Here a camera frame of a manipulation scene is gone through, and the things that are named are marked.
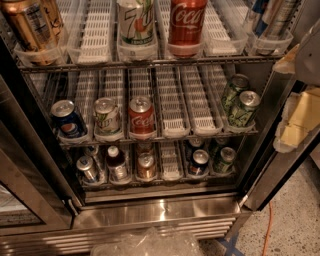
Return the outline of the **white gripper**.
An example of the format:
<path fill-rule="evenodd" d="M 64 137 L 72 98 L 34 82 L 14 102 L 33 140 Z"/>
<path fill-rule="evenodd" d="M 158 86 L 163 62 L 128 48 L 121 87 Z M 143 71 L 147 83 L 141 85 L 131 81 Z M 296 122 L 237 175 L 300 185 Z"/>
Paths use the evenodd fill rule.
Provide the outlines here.
<path fill-rule="evenodd" d="M 272 69 L 281 74 L 295 73 L 299 81 L 320 86 L 320 19 L 304 35 L 300 45 L 290 49 Z M 279 153 L 295 150 L 319 124 L 320 88 L 308 87 L 301 93 L 291 93 L 275 132 L 274 149 Z"/>

